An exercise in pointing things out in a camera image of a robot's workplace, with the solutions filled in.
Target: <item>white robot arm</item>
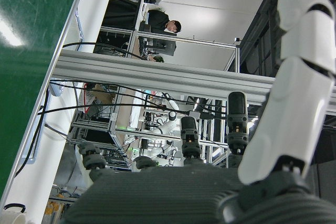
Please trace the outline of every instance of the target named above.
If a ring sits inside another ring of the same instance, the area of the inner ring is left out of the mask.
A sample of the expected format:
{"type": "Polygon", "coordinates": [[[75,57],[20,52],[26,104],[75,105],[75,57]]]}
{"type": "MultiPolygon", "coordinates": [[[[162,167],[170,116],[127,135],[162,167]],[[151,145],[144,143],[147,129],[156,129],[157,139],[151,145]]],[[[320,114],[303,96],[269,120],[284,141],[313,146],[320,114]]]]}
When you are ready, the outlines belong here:
{"type": "Polygon", "coordinates": [[[244,184],[272,171],[305,177],[334,86],[335,12],[329,0],[278,0],[284,60],[238,169],[244,184]]]}

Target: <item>person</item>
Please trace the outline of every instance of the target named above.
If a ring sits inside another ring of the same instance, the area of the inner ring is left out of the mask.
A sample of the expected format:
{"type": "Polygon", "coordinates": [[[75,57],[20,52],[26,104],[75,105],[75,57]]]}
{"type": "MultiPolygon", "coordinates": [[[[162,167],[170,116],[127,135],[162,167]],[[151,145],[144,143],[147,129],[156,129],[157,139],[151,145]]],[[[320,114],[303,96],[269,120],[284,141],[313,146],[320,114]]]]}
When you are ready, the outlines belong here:
{"type": "Polygon", "coordinates": [[[173,33],[178,33],[181,31],[181,23],[177,20],[169,20],[166,13],[159,10],[149,10],[148,24],[151,25],[151,29],[164,31],[172,31],[173,33]]]}

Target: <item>green surface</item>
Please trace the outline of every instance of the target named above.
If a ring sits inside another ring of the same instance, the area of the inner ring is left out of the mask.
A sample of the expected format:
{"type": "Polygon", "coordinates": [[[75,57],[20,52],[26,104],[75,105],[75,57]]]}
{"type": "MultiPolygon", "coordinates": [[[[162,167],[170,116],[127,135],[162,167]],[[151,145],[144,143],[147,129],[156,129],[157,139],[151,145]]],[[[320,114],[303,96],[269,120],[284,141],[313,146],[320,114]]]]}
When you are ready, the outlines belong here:
{"type": "Polygon", "coordinates": [[[0,0],[1,195],[73,1],[0,0]],[[4,23],[21,46],[5,39],[4,23]]]}

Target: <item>wire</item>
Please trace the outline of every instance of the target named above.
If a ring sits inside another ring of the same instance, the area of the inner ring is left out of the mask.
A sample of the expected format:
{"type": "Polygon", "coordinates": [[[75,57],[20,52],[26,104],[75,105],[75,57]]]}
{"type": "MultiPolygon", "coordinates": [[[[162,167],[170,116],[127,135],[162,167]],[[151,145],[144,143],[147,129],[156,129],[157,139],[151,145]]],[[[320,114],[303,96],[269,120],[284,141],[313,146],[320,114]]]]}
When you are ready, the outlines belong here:
{"type": "Polygon", "coordinates": [[[76,165],[77,165],[77,160],[76,160],[75,164],[73,165],[72,172],[71,172],[71,174],[70,174],[70,176],[69,176],[69,178],[68,178],[68,181],[65,183],[65,185],[67,185],[67,184],[69,183],[69,181],[71,180],[71,178],[72,178],[72,176],[73,176],[73,173],[74,173],[74,171],[75,171],[75,169],[76,169],[76,165]]]}
{"type": "Polygon", "coordinates": [[[79,102],[78,102],[78,95],[77,95],[77,92],[76,92],[75,89],[74,89],[74,92],[75,92],[75,97],[76,97],[76,105],[78,106],[78,105],[79,105],[79,102]]]}
{"type": "Polygon", "coordinates": [[[164,124],[164,122],[163,122],[162,118],[159,118],[159,119],[157,119],[157,122],[159,122],[159,120],[161,120],[161,122],[162,122],[162,124],[161,124],[161,125],[163,125],[163,124],[164,124]]]}
{"type": "MultiPolygon", "coordinates": [[[[79,87],[72,87],[72,86],[67,86],[67,85],[63,85],[63,84],[60,84],[60,83],[54,83],[54,82],[50,82],[51,84],[55,84],[55,85],[59,85],[59,86],[64,86],[64,87],[68,87],[68,88],[78,88],[78,89],[82,89],[82,90],[86,90],[85,88],[79,88],[79,87]]],[[[97,82],[95,82],[96,84],[102,84],[102,85],[106,85],[106,84],[108,84],[108,83],[97,83],[97,82]]],[[[122,86],[122,85],[119,85],[119,84],[113,84],[114,86],[117,86],[117,87],[121,87],[121,88],[126,88],[126,89],[129,89],[129,90],[133,90],[133,91],[136,91],[136,92],[139,92],[139,93],[142,93],[142,94],[146,94],[146,95],[148,95],[146,92],[144,92],[144,91],[141,91],[141,90],[137,90],[137,89],[133,89],[133,88],[129,88],[129,87],[126,87],[126,86],[122,86]]],[[[119,92],[113,92],[113,91],[109,91],[109,92],[107,92],[107,91],[102,91],[102,90],[95,90],[95,92],[104,92],[104,93],[116,93],[116,94],[120,94],[120,95],[124,95],[124,96],[129,96],[129,97],[134,97],[134,98],[137,98],[137,99],[139,99],[139,100],[142,100],[142,101],[145,101],[145,102],[148,102],[148,103],[150,103],[150,104],[153,104],[153,105],[156,105],[156,106],[159,106],[159,105],[157,105],[156,103],[154,103],[154,102],[151,102],[151,101],[148,101],[148,100],[146,100],[146,99],[143,99],[143,98],[139,98],[139,97],[135,97],[135,96],[133,96],[133,95],[130,95],[130,94],[121,94],[121,93],[119,93],[119,92]]],[[[158,95],[151,95],[152,97],[158,97],[158,98],[161,98],[162,99],[162,97],[160,97],[160,96],[158,96],[158,95]]],[[[184,103],[186,103],[187,104],[187,102],[185,102],[185,101],[183,101],[183,100],[178,100],[178,99],[173,99],[173,98],[168,98],[167,96],[166,96],[166,100],[173,100],[173,101],[182,101],[182,102],[184,102],[184,103]]],[[[219,112],[219,111],[215,111],[215,110],[211,110],[211,109],[208,109],[208,108],[205,108],[205,105],[200,105],[200,106],[204,106],[204,110],[207,110],[207,111],[210,111],[210,112],[214,112],[214,113],[218,113],[218,114],[226,114],[226,112],[219,112]]],[[[149,107],[149,108],[155,108],[154,106],[149,106],[149,105],[146,105],[146,106],[143,106],[143,107],[149,107]]],[[[181,113],[181,114],[186,114],[186,115],[188,115],[187,114],[187,112],[186,111],[179,111],[179,110],[172,110],[172,109],[168,109],[168,108],[166,108],[165,110],[167,110],[167,111],[174,111],[174,112],[178,112],[178,113],[181,113]]],[[[222,117],[222,116],[214,116],[214,115],[211,115],[213,118],[208,118],[208,119],[222,119],[222,120],[225,120],[226,119],[226,117],[222,117]]]]}
{"type": "Polygon", "coordinates": [[[129,145],[128,145],[126,151],[124,151],[124,152],[122,153],[122,155],[124,155],[124,154],[128,151],[128,148],[130,147],[130,145],[131,145],[131,143],[129,143],[129,145]]]}
{"type": "Polygon", "coordinates": [[[65,133],[63,133],[63,132],[60,132],[60,131],[58,131],[57,129],[55,129],[55,128],[51,127],[51,126],[50,126],[49,124],[47,124],[47,123],[45,123],[45,124],[44,124],[44,126],[45,126],[45,127],[47,127],[48,129],[50,129],[50,130],[52,130],[52,131],[54,131],[54,132],[56,132],[56,133],[60,134],[60,135],[63,135],[63,136],[66,136],[66,137],[68,137],[68,135],[67,135],[67,134],[65,134],[65,133]]]}
{"type": "Polygon", "coordinates": [[[200,135],[201,137],[204,137],[207,141],[210,141],[210,142],[212,142],[212,143],[218,145],[220,148],[224,148],[222,145],[219,145],[218,143],[216,143],[216,142],[214,142],[214,141],[208,139],[206,136],[202,136],[201,134],[199,134],[199,135],[200,135]]]}
{"type": "Polygon", "coordinates": [[[150,127],[155,127],[155,128],[158,128],[159,129],[159,131],[161,132],[161,134],[163,134],[163,131],[162,131],[162,129],[160,129],[160,127],[159,126],[157,126],[157,125],[154,125],[154,124],[152,124],[152,125],[149,125],[150,127]]]}
{"type": "MultiPolygon", "coordinates": [[[[42,112],[40,112],[40,113],[44,113],[46,111],[46,106],[47,106],[47,103],[48,103],[48,98],[49,98],[49,89],[46,90],[46,97],[45,97],[45,100],[44,100],[43,109],[42,109],[42,112]]],[[[33,139],[32,139],[32,143],[30,144],[27,156],[26,156],[25,160],[23,161],[23,163],[22,163],[21,167],[19,168],[19,170],[17,170],[17,172],[15,173],[15,177],[23,170],[23,168],[25,167],[25,165],[27,164],[27,162],[29,160],[29,157],[30,157],[30,154],[31,154],[31,152],[33,150],[35,141],[36,141],[37,137],[40,134],[43,117],[44,117],[44,115],[40,116],[40,119],[38,121],[38,124],[37,124],[37,127],[36,127],[36,131],[34,133],[34,136],[33,136],[33,139]]]]}
{"type": "Polygon", "coordinates": [[[74,42],[74,43],[65,44],[63,46],[63,48],[74,46],[74,45],[96,45],[96,46],[101,46],[101,47],[110,47],[110,48],[113,48],[114,50],[116,50],[118,52],[122,52],[123,54],[130,54],[130,55],[132,55],[134,57],[137,57],[137,58],[143,60],[142,57],[140,57],[139,55],[136,55],[136,54],[134,54],[132,52],[129,52],[129,51],[124,50],[124,49],[121,49],[119,47],[115,47],[115,46],[104,44],[104,43],[98,43],[98,42],[74,42]]]}
{"type": "MultiPolygon", "coordinates": [[[[84,81],[84,80],[58,80],[58,81],[75,81],[75,82],[90,82],[90,81],[84,81]]],[[[96,84],[101,84],[101,85],[110,85],[109,83],[103,83],[103,82],[95,82],[96,84]]],[[[138,89],[133,89],[133,88],[129,88],[129,87],[126,87],[126,86],[123,86],[123,85],[119,85],[119,84],[116,84],[116,83],[113,83],[114,86],[117,86],[117,87],[121,87],[121,88],[125,88],[125,89],[129,89],[129,90],[133,90],[133,91],[137,91],[139,93],[142,93],[142,94],[148,94],[144,91],[141,91],[141,90],[138,90],[138,89]]],[[[159,95],[156,95],[156,94],[151,94],[150,95],[151,97],[156,97],[156,98],[160,98],[162,99],[161,96],[159,95]]],[[[184,101],[184,100],[179,100],[179,99],[175,99],[175,98],[172,98],[172,97],[169,97],[167,100],[172,100],[172,101],[175,101],[175,102],[183,102],[185,104],[188,104],[188,105],[194,105],[195,103],[192,103],[192,102],[187,102],[187,101],[184,101]]],[[[211,105],[211,107],[216,107],[216,108],[226,108],[226,106],[222,106],[222,105],[211,105]]]]}
{"type": "MultiPolygon", "coordinates": [[[[86,108],[86,107],[94,107],[94,106],[135,106],[135,107],[144,107],[143,104],[133,104],[133,103],[115,103],[115,104],[111,104],[111,103],[101,103],[101,104],[87,104],[87,105],[80,105],[80,106],[70,106],[70,107],[64,107],[64,108],[58,108],[58,109],[53,109],[53,110],[47,110],[47,111],[43,111],[43,112],[39,112],[38,115],[42,115],[42,114],[47,114],[47,113],[51,113],[51,112],[56,112],[56,111],[61,111],[61,110],[71,110],[71,109],[79,109],[79,108],[86,108]]],[[[166,106],[163,105],[146,105],[146,107],[148,108],[155,108],[155,109],[160,109],[160,110],[167,110],[167,111],[174,111],[174,112],[178,112],[181,114],[186,114],[188,115],[188,111],[180,111],[180,110],[173,110],[173,109],[169,109],[166,106]]]]}
{"type": "MultiPolygon", "coordinates": [[[[66,87],[66,88],[73,88],[73,89],[80,89],[80,90],[87,91],[86,88],[72,87],[72,86],[68,86],[68,85],[61,84],[61,83],[50,82],[50,84],[59,85],[59,86],[66,87]]],[[[139,98],[139,97],[136,97],[136,96],[131,95],[131,94],[122,94],[122,93],[117,92],[117,91],[106,91],[106,90],[93,90],[93,91],[94,91],[94,92],[100,92],[100,93],[107,93],[107,94],[120,94],[120,95],[123,95],[123,96],[126,96],[126,97],[137,98],[137,99],[142,100],[142,101],[144,101],[144,102],[147,101],[146,99],[139,98]]],[[[150,103],[150,104],[152,104],[152,105],[156,105],[156,103],[154,103],[154,102],[151,102],[151,101],[147,101],[147,102],[150,103]]]]}

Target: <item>computer monitor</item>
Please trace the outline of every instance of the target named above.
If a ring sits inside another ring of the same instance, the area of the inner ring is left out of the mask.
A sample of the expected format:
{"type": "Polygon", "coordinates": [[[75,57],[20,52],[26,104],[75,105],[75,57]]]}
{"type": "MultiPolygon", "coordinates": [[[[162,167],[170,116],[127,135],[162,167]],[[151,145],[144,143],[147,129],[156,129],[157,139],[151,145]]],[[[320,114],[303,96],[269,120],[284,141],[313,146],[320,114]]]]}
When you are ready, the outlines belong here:
{"type": "MultiPolygon", "coordinates": [[[[162,31],[159,29],[151,28],[151,32],[154,34],[163,34],[163,35],[170,35],[170,36],[176,36],[177,34],[169,33],[167,31],[162,31]]],[[[174,56],[174,52],[176,49],[176,42],[167,40],[167,39],[153,39],[153,45],[146,46],[147,48],[152,48],[156,52],[163,54],[163,55],[170,55],[174,56]]]]}
{"type": "Polygon", "coordinates": [[[174,56],[174,52],[176,49],[176,42],[166,39],[153,39],[153,45],[146,45],[146,48],[152,48],[156,52],[163,55],[171,55],[174,56]]]}

